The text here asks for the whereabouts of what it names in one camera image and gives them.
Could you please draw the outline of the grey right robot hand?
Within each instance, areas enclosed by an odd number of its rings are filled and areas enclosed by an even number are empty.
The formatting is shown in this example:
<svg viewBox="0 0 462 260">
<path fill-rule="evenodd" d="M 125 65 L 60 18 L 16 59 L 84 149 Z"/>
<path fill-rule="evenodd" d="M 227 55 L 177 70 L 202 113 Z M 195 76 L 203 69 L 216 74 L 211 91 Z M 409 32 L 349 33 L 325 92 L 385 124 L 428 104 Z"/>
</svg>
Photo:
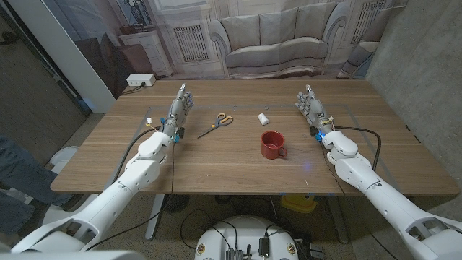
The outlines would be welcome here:
<svg viewBox="0 0 462 260">
<path fill-rule="evenodd" d="M 305 117 L 310 126 L 310 131 L 314 135 L 320 134 L 324 137 L 335 130 L 333 118 L 327 114 L 326 109 L 315 96 L 309 84 L 306 85 L 306 92 L 299 92 L 297 94 L 295 107 Z"/>
</svg>

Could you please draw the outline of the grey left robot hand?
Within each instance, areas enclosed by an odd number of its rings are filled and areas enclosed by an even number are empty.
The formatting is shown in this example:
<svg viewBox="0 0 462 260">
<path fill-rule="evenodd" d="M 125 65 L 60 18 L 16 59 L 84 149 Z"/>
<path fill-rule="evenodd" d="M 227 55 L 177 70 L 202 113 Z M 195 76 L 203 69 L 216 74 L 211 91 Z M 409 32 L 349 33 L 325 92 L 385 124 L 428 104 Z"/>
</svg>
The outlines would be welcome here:
<svg viewBox="0 0 462 260">
<path fill-rule="evenodd" d="M 189 110 L 193 105 L 193 95 L 186 91 L 186 84 L 183 83 L 167 112 L 162 132 L 172 137 L 185 124 Z"/>
</svg>

